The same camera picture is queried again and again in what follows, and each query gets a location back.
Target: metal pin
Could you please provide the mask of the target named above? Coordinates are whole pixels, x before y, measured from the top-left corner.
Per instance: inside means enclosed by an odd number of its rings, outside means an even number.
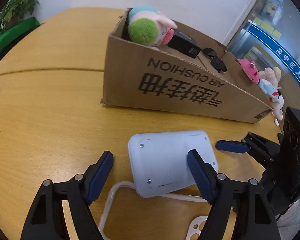
[[[83,179],[83,174],[77,174],[74,176],[75,180],[82,180]]]
[[[51,181],[49,179],[46,179],[43,181],[43,186],[49,186],[51,184]]]
[[[251,179],[250,180],[250,184],[252,185],[257,185],[258,184],[258,181],[256,179]]]
[[[217,178],[220,179],[220,180],[224,180],[224,179],[226,179],[226,175],[223,174],[223,173],[219,173],[219,174],[217,175]]]

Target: blue banner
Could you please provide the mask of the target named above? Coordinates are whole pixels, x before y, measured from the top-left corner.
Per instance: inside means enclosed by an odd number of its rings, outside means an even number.
[[[259,27],[251,25],[247,31],[266,45],[285,64],[300,85],[300,65],[298,62],[277,41]]]

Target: beige plush toy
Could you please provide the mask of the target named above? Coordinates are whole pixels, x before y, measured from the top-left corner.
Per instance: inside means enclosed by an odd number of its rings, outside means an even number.
[[[276,89],[280,89],[278,87],[278,83],[281,78],[281,70],[278,67],[266,68],[265,71],[258,72],[260,79],[268,80]]]
[[[278,83],[281,78],[281,70],[278,67],[272,68],[266,68],[265,71],[259,71],[258,72],[260,79],[268,80],[276,89],[280,89],[278,86]],[[272,115],[275,118],[275,124],[278,126],[278,120],[281,121],[283,118],[283,111],[282,107],[284,105],[284,98],[279,92],[279,100],[276,103],[270,103],[271,107],[274,109],[272,112]]]

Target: green fuzzy hair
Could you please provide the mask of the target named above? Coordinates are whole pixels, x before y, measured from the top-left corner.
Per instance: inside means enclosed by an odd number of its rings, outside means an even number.
[[[151,45],[158,37],[158,28],[153,20],[141,18],[129,26],[130,39],[138,44]]]

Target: blue gripper pad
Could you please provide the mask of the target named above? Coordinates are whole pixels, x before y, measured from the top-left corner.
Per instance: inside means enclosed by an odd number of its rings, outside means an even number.
[[[216,143],[216,148],[219,151],[233,152],[233,153],[248,153],[250,148],[246,143],[237,141],[224,141],[219,140]]]
[[[216,171],[209,163],[202,160],[196,150],[188,152],[187,162],[202,198],[209,204],[214,204],[218,196]]]
[[[88,205],[98,199],[112,169],[113,162],[113,154],[105,151],[98,162],[90,165],[84,173],[85,201]]]

